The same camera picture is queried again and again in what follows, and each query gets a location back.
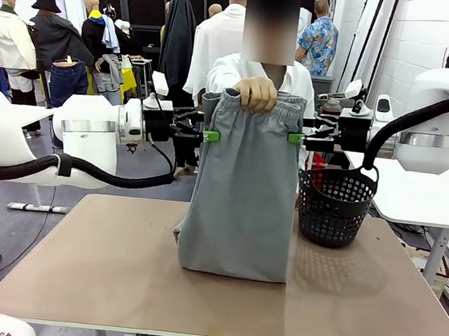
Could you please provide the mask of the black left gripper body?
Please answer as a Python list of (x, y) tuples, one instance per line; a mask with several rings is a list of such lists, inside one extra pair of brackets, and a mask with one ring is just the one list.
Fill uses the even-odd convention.
[(143, 114), (144, 136), (155, 142), (166, 142), (172, 136), (174, 113), (171, 110), (150, 110), (146, 108)]

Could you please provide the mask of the person right hand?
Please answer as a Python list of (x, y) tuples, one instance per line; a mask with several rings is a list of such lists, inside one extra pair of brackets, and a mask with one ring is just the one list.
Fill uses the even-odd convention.
[(275, 107), (277, 91), (267, 77), (242, 78), (234, 88), (239, 92), (240, 105), (250, 113), (267, 113)]

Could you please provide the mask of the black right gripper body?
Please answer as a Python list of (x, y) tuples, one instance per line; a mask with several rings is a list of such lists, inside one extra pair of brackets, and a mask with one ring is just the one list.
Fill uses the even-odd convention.
[(344, 151), (365, 153), (371, 126), (370, 118), (341, 115), (335, 143)]

